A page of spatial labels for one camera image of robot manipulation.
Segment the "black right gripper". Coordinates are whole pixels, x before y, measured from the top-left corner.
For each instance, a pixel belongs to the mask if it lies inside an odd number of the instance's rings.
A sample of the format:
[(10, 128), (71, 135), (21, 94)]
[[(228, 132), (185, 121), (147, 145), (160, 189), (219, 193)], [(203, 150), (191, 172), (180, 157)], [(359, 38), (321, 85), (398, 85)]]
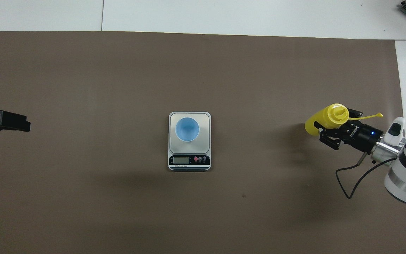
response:
[[(344, 122), (363, 116), (362, 111), (345, 108)], [(326, 128), (321, 123), (314, 121), (314, 127), (319, 132), (319, 141), (328, 147), (338, 151), (343, 143), (357, 149), (358, 151), (371, 153), (373, 148), (380, 141), (383, 131), (362, 122), (349, 122), (348, 132), (342, 140), (342, 133), (337, 128)]]

